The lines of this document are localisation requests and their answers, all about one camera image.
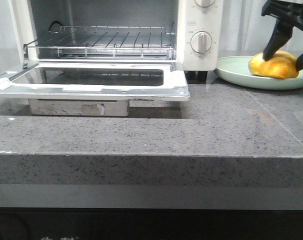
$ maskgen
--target open oven door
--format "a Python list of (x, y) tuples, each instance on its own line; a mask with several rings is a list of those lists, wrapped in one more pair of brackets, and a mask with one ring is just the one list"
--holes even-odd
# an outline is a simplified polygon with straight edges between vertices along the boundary
[[(189, 97), (177, 63), (36, 62), (0, 74), (0, 98), (26, 98), (39, 115), (127, 116), (130, 100), (184, 102)], [(96, 107), (79, 110), (89, 102)], [(49, 105), (52, 111), (43, 111)]]

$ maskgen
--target toaster oven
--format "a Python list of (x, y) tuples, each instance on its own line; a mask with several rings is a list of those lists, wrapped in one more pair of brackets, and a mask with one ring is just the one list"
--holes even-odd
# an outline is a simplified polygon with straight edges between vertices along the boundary
[(0, 98), (36, 115), (128, 116), (129, 102), (188, 101), (214, 70), (223, 0), (9, 0), (21, 65)]

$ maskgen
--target curtain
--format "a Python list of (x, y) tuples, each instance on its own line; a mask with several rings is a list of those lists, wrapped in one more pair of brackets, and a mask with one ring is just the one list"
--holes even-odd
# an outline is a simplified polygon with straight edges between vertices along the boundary
[[(0, 0), (0, 48), (17, 48), (9, 0)], [(261, 16), (266, 0), (224, 0), (220, 50), (262, 51), (267, 45), (276, 19)], [(303, 0), (289, 2), (302, 3)], [(293, 37), (283, 48), (303, 51), (303, 32), (294, 28)]]

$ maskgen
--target countertop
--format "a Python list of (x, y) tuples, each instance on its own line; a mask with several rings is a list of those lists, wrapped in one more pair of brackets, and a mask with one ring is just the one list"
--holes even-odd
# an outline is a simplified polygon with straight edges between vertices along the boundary
[[(17, 64), (0, 49), (0, 72)], [(0, 184), (303, 187), (303, 88), (209, 72), (189, 91), (189, 102), (131, 102), (130, 117), (34, 116), (26, 99), (0, 99)]]

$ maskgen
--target golden pastry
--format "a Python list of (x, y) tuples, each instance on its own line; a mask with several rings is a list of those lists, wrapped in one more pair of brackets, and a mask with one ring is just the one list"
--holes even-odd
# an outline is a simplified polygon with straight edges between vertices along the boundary
[(297, 78), (296, 57), (289, 52), (278, 50), (274, 56), (265, 61), (263, 53), (255, 55), (248, 63), (252, 74), (276, 79)]

